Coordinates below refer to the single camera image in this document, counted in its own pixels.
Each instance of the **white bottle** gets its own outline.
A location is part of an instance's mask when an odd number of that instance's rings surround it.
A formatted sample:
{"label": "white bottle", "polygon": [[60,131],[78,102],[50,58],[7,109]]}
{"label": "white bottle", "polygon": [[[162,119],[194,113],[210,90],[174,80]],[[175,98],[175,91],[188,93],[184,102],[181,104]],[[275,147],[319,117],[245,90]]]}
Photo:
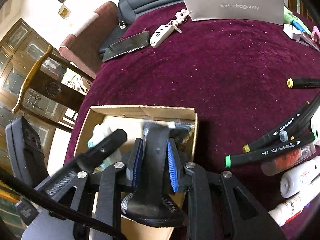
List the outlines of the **white bottle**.
{"label": "white bottle", "polygon": [[282,197],[289,198],[298,193],[304,186],[320,174],[320,156],[285,172],[280,182]]}
{"label": "white bottle", "polygon": [[[92,148],[101,142],[104,138],[109,136],[112,133],[110,126],[102,123],[97,124],[93,129],[93,136],[88,141],[88,147]],[[121,152],[117,149],[113,154],[106,158],[103,163],[97,167],[97,171],[103,171],[106,167],[110,166],[113,163],[121,161]]]}
{"label": "white bottle", "polygon": [[270,216],[279,226],[297,217],[303,208],[320,193],[320,176],[305,186],[299,193],[269,211]]}

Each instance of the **keys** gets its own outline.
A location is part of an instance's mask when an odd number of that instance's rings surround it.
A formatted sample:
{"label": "keys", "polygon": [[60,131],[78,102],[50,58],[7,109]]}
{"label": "keys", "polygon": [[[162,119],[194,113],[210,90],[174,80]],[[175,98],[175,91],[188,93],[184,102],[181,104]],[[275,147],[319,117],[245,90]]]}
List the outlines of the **keys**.
{"label": "keys", "polygon": [[155,33],[150,38],[150,45],[153,48],[159,47],[159,45],[166,40],[170,36],[170,34],[176,30],[181,33],[182,31],[173,24],[161,25],[155,31]]}
{"label": "keys", "polygon": [[178,28],[178,25],[185,22],[189,16],[188,10],[181,10],[177,12],[176,20],[171,20],[167,25],[161,25],[155,31],[155,33],[150,38],[150,45],[153,48],[157,48],[166,38],[170,36],[173,30],[176,30],[178,33],[182,33],[182,30]]}
{"label": "keys", "polygon": [[177,23],[176,23],[176,21],[175,20],[171,20],[170,22],[169,22],[169,24],[171,24],[172,26],[173,26],[173,28],[178,32],[178,33],[182,33],[182,30],[180,30],[178,27],[177,27]]}

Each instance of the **key fob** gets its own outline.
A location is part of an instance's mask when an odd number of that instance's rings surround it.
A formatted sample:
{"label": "key fob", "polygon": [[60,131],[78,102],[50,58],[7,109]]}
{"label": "key fob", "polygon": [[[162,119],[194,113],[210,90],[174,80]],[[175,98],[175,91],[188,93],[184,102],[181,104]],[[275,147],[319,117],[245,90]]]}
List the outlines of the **key fob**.
{"label": "key fob", "polygon": [[150,45],[153,48],[157,48],[173,31],[174,27],[171,24],[159,26],[150,38]]}

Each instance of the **smartphone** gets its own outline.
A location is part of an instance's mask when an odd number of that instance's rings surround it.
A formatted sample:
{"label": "smartphone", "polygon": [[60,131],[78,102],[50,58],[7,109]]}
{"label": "smartphone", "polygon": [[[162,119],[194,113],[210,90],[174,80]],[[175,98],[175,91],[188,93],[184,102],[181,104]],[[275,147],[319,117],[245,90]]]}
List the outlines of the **smartphone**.
{"label": "smartphone", "polygon": [[102,62],[149,46],[149,32],[142,32],[110,45],[103,55]]}

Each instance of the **gray marker cap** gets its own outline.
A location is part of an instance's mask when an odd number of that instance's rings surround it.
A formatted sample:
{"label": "gray marker cap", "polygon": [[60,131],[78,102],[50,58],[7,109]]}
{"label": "gray marker cap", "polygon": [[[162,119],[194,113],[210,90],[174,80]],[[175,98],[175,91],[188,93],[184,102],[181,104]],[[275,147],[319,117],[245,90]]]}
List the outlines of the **gray marker cap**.
{"label": "gray marker cap", "polygon": [[279,133],[279,137],[280,137],[280,141],[282,142],[287,142],[288,141],[288,134],[285,130],[282,130],[280,133]]}

